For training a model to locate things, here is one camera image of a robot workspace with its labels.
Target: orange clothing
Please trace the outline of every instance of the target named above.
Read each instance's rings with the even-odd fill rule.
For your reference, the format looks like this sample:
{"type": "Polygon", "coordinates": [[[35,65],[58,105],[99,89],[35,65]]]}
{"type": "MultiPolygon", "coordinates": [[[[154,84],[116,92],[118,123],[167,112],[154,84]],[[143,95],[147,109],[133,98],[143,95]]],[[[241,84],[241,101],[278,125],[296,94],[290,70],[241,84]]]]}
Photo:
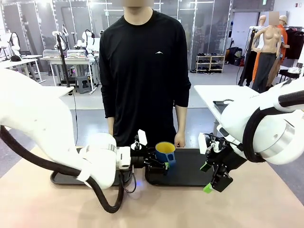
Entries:
{"type": "MultiPolygon", "coordinates": [[[[286,32],[285,28],[281,24],[279,24],[277,27],[279,29],[281,29],[281,33],[282,33],[282,36],[283,36],[283,39],[284,39],[284,43],[287,44],[288,36],[287,36],[287,32],[286,32]]],[[[285,53],[286,53],[286,48],[285,47],[281,47],[281,53],[283,54],[283,57],[281,59],[281,63],[283,63],[284,58],[285,58],[285,53]]]]}
{"type": "Polygon", "coordinates": [[[260,52],[257,53],[256,55],[256,62],[255,62],[255,67],[253,68],[253,73],[252,73],[252,81],[255,81],[256,75],[257,75],[257,68],[258,68],[258,60],[260,59],[260,52]]]}

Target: black clothes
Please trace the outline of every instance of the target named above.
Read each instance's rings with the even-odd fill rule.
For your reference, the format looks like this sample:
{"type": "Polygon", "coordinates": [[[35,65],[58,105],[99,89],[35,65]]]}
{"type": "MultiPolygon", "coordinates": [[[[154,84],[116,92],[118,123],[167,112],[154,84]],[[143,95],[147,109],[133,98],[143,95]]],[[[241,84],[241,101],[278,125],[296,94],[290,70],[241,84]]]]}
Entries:
{"type": "Polygon", "coordinates": [[[240,86],[243,85],[244,80],[246,79],[246,86],[250,86],[250,82],[252,81],[253,69],[255,67],[255,62],[257,58],[257,52],[251,51],[248,59],[246,59],[246,65],[244,66],[241,78],[238,82],[240,86]]]}
{"type": "Polygon", "coordinates": [[[290,48],[286,48],[285,57],[289,59],[299,59],[304,44],[304,32],[294,31],[293,29],[286,30],[288,35],[287,44],[290,48]]]}
{"type": "Polygon", "coordinates": [[[129,146],[139,129],[148,144],[174,142],[173,103],[187,107],[187,43],[182,25],[156,11],[139,26],[122,16],[100,39],[105,117],[114,117],[117,146],[129,146]]]}
{"type": "Polygon", "coordinates": [[[269,72],[275,63],[275,53],[261,53],[258,61],[258,68],[256,72],[255,82],[252,89],[260,94],[266,91],[269,72]]]}

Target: man's left hand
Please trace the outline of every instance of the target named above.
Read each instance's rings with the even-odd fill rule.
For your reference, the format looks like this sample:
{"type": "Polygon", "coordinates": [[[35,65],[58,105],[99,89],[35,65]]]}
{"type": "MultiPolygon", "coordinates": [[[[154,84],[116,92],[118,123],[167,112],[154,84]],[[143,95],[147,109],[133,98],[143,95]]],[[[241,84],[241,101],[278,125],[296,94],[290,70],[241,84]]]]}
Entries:
{"type": "Polygon", "coordinates": [[[185,147],[185,132],[177,132],[174,138],[174,146],[175,147],[185,147]]]}

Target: mug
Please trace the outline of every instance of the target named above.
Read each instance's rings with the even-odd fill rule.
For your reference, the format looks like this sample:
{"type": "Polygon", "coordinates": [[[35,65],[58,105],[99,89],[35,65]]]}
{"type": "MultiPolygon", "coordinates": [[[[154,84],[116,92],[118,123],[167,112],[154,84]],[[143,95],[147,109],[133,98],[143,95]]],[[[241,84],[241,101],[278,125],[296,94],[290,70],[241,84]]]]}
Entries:
{"type": "Polygon", "coordinates": [[[170,166],[176,163],[174,152],[175,146],[170,142],[160,142],[156,144],[156,158],[160,162],[168,162],[170,166]]]}

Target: sleeve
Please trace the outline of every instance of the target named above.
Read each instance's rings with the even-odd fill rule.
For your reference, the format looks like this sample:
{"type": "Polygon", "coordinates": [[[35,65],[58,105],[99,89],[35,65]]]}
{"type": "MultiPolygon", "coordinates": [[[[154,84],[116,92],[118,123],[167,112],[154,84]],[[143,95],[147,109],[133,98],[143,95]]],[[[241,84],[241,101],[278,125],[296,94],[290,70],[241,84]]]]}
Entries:
{"type": "Polygon", "coordinates": [[[181,107],[188,107],[191,83],[188,77],[187,42],[185,30],[178,25],[175,45],[175,75],[174,75],[174,103],[181,107]]]}
{"type": "Polygon", "coordinates": [[[104,48],[103,38],[101,38],[99,49],[101,94],[103,97],[105,117],[108,118],[115,117],[116,88],[114,79],[111,75],[110,64],[106,58],[104,48]]]}

